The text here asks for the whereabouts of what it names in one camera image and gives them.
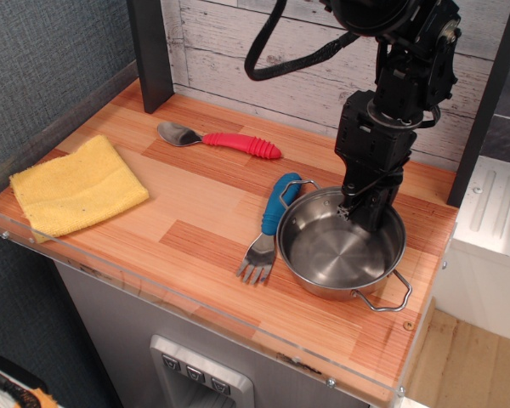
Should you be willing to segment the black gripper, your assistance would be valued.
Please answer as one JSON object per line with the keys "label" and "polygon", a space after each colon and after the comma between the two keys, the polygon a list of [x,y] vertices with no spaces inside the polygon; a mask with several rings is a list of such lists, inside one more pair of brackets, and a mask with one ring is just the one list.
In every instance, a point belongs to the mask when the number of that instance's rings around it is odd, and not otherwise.
{"label": "black gripper", "polygon": [[357,91],[346,100],[335,144],[346,166],[337,216],[368,232],[380,228],[394,202],[417,138],[411,126],[377,113],[373,98],[372,91]]}

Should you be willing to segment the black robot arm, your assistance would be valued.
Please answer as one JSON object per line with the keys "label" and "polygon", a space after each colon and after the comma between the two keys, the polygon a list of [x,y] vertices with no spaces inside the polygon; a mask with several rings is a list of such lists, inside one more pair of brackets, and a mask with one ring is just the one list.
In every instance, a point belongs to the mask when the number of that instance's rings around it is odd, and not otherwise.
{"label": "black robot arm", "polygon": [[351,37],[377,41],[375,90],[348,97],[335,152],[346,173],[340,217],[376,231],[397,195],[416,131],[434,127],[451,98],[461,35],[453,1],[327,1]]}

